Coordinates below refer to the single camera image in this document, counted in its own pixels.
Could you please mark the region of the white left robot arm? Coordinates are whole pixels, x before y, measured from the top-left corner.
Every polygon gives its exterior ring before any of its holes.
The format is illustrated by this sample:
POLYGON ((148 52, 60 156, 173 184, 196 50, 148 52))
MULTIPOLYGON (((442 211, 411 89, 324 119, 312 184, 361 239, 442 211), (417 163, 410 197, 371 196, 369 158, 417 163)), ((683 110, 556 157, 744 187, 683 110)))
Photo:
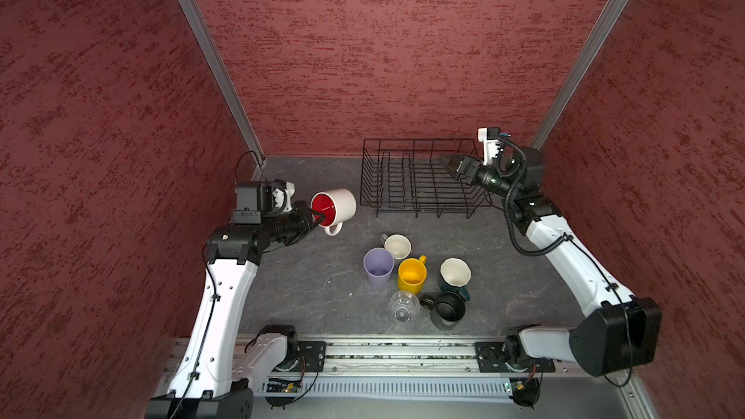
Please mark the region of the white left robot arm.
POLYGON ((234 373, 244 303, 263 255, 274 242, 297 244, 324 215, 295 200, 294 184, 284 180, 239 184, 235 192, 230 222, 207 240, 205 288, 184 360, 166 394, 149 401, 147 418, 248 418, 258 383, 299 355, 293 327, 268 326, 244 355, 243 373, 234 373))

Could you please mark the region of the lilac plastic cup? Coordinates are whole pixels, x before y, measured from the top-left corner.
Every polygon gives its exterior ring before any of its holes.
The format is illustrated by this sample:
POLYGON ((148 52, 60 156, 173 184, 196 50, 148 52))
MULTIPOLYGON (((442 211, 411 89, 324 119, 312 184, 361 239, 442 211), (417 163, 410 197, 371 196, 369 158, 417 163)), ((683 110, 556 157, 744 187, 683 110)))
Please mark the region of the lilac plastic cup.
POLYGON ((395 268, 394 256, 384 248, 369 250, 363 259, 363 268, 374 288, 386 287, 395 268))

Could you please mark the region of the clear glass cup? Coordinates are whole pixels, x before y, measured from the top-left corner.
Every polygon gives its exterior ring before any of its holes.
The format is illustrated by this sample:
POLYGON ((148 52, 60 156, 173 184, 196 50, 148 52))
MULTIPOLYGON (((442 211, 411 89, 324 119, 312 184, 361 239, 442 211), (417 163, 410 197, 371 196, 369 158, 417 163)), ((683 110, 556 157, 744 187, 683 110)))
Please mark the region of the clear glass cup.
POLYGON ((389 301, 389 310, 393 319, 402 324, 413 322, 420 312, 420 302, 416 295, 409 291, 398 291, 389 301))

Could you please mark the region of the black mounting plate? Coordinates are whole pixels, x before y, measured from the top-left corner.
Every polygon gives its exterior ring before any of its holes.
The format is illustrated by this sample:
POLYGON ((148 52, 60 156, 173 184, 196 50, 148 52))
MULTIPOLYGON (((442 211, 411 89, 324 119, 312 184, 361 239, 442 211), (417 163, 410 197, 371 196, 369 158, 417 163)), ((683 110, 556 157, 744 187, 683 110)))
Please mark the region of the black mounting plate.
POLYGON ((527 368, 513 368, 506 362, 502 341, 478 341, 475 343, 475 361, 481 374, 537 374, 556 372, 553 361, 542 358, 529 362, 527 368))
POLYGON ((299 341, 299 355, 292 372, 323 372, 327 346, 326 341, 299 341))

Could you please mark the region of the small cream mug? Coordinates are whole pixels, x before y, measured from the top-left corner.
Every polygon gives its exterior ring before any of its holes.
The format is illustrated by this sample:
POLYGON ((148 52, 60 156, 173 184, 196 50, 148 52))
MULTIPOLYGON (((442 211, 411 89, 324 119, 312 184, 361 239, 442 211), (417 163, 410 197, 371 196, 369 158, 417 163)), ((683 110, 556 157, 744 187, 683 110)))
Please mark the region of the small cream mug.
POLYGON ((380 240, 383 248, 386 249, 396 261, 403 261, 411 255, 411 241, 403 235, 381 234, 380 240))

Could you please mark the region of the right aluminium corner post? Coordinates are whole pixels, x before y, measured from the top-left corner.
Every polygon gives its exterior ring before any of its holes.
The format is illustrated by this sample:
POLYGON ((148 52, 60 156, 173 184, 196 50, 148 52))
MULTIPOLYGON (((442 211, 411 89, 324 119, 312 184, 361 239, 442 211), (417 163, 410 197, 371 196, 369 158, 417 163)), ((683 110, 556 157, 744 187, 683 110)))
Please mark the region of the right aluminium corner post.
POLYGON ((599 51, 605 44, 606 39, 615 27, 619 17, 630 0, 607 0, 592 30, 590 31, 582 49, 580 50, 574 64, 570 68, 568 75, 557 92, 547 115, 545 116, 537 133, 533 137, 531 147, 542 149, 548 140, 551 132, 557 126, 560 118, 564 114, 568 103, 582 83, 585 75, 596 59, 599 51))

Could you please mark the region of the black mug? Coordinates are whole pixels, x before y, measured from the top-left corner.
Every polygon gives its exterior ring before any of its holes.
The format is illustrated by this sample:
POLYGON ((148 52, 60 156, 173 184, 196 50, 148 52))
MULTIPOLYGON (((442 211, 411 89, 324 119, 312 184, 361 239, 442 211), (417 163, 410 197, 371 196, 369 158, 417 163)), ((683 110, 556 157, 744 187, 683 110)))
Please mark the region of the black mug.
POLYGON ((430 320, 440 331, 454 329, 466 314, 466 302, 454 292, 426 294, 419 299, 422 308, 430 312, 430 320))

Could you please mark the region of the white mug red inside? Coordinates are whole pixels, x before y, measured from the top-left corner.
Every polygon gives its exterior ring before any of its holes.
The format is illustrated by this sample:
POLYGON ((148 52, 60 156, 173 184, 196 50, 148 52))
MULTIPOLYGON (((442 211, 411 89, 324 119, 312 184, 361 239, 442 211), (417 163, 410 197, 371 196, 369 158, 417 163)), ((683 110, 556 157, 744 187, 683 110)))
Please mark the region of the white mug red inside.
POLYGON ((326 213, 325 226, 321 227, 328 236, 335 237, 341 233, 343 225, 354 217, 357 201, 350 190, 337 188, 316 193, 310 208, 326 213))

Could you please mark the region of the left aluminium corner post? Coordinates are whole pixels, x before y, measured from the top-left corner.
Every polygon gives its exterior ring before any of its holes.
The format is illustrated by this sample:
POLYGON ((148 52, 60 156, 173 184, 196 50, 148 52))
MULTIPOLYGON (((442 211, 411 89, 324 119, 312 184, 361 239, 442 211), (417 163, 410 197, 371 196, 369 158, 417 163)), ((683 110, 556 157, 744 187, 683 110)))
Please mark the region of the left aluminium corner post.
POLYGON ((260 141, 249 121, 246 109, 238 95, 238 91, 229 75, 220 52, 211 36, 207 21, 203 16, 197 0, 178 0, 180 9, 189 24, 194 37, 197 40, 203 56, 217 82, 223 99, 227 104, 237 127, 244 139, 244 143, 252 152, 258 156, 258 166, 263 168, 266 162, 264 151, 260 141))

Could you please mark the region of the dark green white-inside mug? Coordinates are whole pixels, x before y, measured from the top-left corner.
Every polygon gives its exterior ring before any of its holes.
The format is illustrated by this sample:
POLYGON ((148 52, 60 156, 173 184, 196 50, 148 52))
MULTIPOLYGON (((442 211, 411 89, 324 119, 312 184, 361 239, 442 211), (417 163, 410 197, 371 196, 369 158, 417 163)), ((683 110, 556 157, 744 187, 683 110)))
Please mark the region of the dark green white-inside mug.
POLYGON ((467 285, 471 281, 469 265, 459 258, 447 258, 438 271, 438 288, 442 292, 453 292, 464 302, 471 300, 467 285))

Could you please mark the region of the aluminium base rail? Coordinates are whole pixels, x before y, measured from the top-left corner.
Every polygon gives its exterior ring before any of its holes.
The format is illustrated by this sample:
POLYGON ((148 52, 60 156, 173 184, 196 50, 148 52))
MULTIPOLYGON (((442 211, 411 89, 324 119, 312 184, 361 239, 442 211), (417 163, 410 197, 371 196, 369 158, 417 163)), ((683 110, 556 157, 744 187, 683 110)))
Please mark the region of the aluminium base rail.
MULTIPOLYGON (((242 374, 255 338, 237 337, 234 373, 242 374)), ((501 338, 448 336, 302 336, 297 341, 328 343, 323 372, 292 372, 297 359, 275 367, 258 383, 254 395, 262 398, 367 398, 392 400, 466 400, 505 403, 519 381, 583 378, 570 362, 553 361, 556 372, 537 374, 481 374, 475 361, 475 343, 501 338)), ((189 339, 178 339, 158 394, 166 394, 184 360, 189 339)))

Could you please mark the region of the yellow mug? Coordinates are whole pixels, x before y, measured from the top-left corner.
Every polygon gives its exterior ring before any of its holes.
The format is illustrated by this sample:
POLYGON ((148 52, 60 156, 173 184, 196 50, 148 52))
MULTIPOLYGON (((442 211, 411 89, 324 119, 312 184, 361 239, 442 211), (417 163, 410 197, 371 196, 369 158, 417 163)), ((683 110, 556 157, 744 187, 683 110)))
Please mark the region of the yellow mug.
POLYGON ((421 255, 418 258, 407 258, 399 265, 398 271, 398 289, 407 291, 413 295, 418 295, 426 281, 428 272, 426 268, 427 256, 421 255))

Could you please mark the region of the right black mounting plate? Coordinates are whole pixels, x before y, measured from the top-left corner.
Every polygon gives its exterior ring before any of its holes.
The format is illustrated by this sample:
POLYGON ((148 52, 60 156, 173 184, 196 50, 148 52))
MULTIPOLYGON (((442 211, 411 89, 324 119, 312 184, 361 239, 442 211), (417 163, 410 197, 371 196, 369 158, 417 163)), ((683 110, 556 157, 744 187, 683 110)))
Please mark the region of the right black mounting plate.
POLYGON ((529 362, 527 368, 513 368, 506 362, 502 341, 478 341, 475 343, 475 361, 481 374, 537 374, 556 372, 553 361, 542 358, 529 362))

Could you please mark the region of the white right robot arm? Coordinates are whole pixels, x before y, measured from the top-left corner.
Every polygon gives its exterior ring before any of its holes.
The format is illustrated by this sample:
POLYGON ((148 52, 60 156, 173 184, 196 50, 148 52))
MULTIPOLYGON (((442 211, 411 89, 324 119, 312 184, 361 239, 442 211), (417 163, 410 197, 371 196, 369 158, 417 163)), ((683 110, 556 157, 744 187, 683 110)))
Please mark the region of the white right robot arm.
POLYGON ((663 312, 651 298, 639 298, 607 271, 541 192, 544 165, 535 149, 500 143, 484 162, 466 154, 442 155, 454 180, 502 197, 510 242, 522 255, 545 257, 578 302, 583 320, 572 329, 531 326, 509 333, 501 362, 516 372, 540 360, 574 363, 590 376, 607 376, 651 363, 656 355, 663 312))

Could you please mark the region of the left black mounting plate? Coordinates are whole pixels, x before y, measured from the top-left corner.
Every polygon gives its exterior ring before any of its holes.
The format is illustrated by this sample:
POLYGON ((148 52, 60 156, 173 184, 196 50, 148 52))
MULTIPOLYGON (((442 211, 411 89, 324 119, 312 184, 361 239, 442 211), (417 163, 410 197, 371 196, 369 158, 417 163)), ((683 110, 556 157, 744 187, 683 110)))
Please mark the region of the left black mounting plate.
POLYGON ((299 355, 292 372, 323 372, 327 346, 326 341, 299 341, 299 355))

